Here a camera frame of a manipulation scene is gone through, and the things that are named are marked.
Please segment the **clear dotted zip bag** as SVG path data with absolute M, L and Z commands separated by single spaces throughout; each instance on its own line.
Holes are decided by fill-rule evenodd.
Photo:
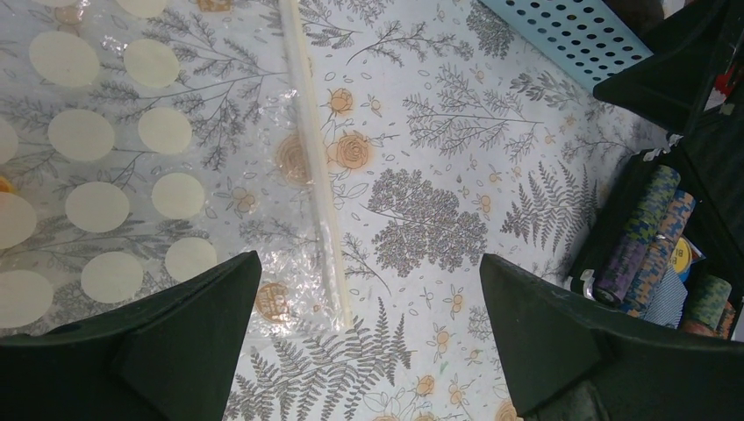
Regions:
M 240 253 L 250 338 L 350 323 L 296 1 L 1 4 L 1 333 Z

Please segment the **light blue plastic basket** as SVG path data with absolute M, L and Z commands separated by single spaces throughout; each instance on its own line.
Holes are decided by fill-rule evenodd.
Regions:
M 602 0 L 484 0 L 483 4 L 589 92 L 653 55 Z

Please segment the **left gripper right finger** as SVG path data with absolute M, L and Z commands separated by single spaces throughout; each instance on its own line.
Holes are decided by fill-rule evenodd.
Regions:
M 494 254 L 484 301 L 527 420 L 740 420 L 743 345 L 632 318 Z

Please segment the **black poker chip case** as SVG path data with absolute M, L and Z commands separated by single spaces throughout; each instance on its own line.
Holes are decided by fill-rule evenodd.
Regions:
M 694 1 L 594 87 L 667 145 L 623 167 L 567 280 L 628 316 L 743 338 L 743 4 Z

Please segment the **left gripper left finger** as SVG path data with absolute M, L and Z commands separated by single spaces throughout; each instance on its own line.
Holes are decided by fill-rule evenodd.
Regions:
M 169 289 L 1 340 L 4 420 L 220 420 L 261 280 L 241 253 Z

